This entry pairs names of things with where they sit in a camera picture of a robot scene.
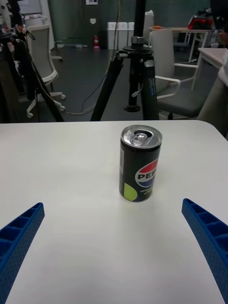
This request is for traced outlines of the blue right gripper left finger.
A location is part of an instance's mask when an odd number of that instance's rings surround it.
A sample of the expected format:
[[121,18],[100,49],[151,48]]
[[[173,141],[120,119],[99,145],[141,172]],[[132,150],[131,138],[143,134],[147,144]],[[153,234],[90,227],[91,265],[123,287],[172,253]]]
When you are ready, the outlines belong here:
[[0,303],[4,304],[45,217],[39,202],[0,230]]

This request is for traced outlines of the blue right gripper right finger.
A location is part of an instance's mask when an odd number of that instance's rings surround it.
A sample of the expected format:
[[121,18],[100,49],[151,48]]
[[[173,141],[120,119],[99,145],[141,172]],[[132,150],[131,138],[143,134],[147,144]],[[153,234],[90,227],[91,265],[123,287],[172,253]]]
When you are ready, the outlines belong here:
[[228,226],[204,208],[184,199],[182,214],[196,238],[225,303],[228,302]]

